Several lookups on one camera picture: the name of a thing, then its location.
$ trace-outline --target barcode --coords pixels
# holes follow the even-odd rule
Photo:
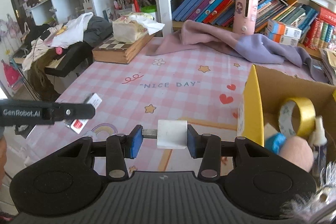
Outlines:
[[[294,31],[294,37],[299,38],[299,36],[300,36],[300,31],[295,30]]]

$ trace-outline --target glue bottle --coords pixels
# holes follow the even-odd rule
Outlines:
[[[325,172],[328,144],[323,128],[322,116],[315,118],[315,131],[310,139],[310,144],[314,155],[314,163],[311,174],[315,178],[320,178],[321,173]]]

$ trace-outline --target tissue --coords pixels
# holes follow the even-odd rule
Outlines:
[[[130,13],[112,22],[113,35],[117,41],[134,43],[146,34],[161,31],[164,24],[153,20],[150,14]]]

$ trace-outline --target yellow tape roll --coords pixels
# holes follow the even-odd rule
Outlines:
[[[292,125],[292,114],[295,106],[298,106],[300,111],[300,125],[297,132],[294,131]],[[287,98],[279,112],[280,132],[286,137],[297,135],[308,139],[309,135],[315,130],[315,116],[314,105],[308,98]]]

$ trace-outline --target hand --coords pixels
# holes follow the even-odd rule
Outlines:
[[[7,150],[6,140],[5,137],[2,137],[0,140],[0,187],[2,185],[2,179],[5,176],[4,166],[7,161],[6,150]]]

